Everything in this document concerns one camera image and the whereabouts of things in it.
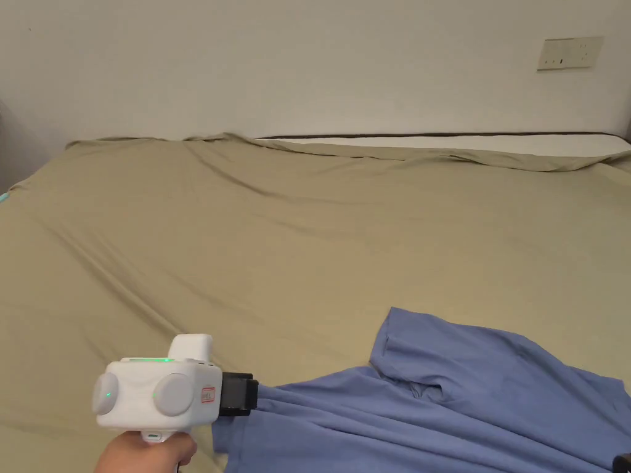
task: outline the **khaki bed sheet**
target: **khaki bed sheet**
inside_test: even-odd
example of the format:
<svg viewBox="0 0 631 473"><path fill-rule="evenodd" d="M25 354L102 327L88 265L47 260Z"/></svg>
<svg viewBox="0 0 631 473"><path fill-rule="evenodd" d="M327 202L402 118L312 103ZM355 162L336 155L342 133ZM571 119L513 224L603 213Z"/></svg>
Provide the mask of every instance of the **khaki bed sheet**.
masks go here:
<svg viewBox="0 0 631 473"><path fill-rule="evenodd" d="M88 472L105 365L208 332L268 385L365 364L390 306L631 380L631 154L80 142L0 204L3 471ZM187 471L220 469L209 428Z"/></svg>

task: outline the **wall socket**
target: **wall socket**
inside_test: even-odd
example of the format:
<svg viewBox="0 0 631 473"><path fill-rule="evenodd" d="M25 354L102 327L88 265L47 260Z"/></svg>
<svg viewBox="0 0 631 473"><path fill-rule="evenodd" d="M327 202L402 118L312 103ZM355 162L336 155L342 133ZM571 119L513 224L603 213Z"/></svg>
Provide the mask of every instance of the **wall socket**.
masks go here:
<svg viewBox="0 0 631 473"><path fill-rule="evenodd" d="M537 70L594 67L603 46L603 40L602 36L545 40Z"/></svg>

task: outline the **blue shirt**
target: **blue shirt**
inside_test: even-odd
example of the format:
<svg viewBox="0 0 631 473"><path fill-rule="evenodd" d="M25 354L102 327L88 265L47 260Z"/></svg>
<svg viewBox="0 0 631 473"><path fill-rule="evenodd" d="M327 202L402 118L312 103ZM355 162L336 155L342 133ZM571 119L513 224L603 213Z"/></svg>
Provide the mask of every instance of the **blue shirt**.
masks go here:
<svg viewBox="0 0 631 473"><path fill-rule="evenodd" d="M393 308L372 366L260 387L213 425L227 473L581 473L631 451L619 380L525 337Z"/></svg>

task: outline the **black object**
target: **black object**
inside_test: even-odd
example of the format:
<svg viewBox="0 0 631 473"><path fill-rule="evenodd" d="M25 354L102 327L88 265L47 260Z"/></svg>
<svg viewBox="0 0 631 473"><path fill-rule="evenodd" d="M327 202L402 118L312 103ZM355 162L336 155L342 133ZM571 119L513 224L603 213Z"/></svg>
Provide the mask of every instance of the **black object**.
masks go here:
<svg viewBox="0 0 631 473"><path fill-rule="evenodd" d="M611 464L611 471L613 473L628 473L631 471L631 453L625 455L618 455L613 459Z"/></svg>
<svg viewBox="0 0 631 473"><path fill-rule="evenodd" d="M259 382L251 373L223 373L219 415L249 416L259 399Z"/></svg>

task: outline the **bed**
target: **bed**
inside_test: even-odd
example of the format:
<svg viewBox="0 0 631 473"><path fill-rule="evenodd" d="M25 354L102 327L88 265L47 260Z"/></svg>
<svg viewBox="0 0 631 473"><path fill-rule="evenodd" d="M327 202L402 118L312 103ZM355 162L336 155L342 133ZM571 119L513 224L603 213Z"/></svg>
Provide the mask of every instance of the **bed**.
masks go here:
<svg viewBox="0 0 631 473"><path fill-rule="evenodd" d="M604 134L71 144L0 204L3 468L91 471L94 380L180 332L276 385L365 364L397 306L630 381L630 216Z"/></svg>

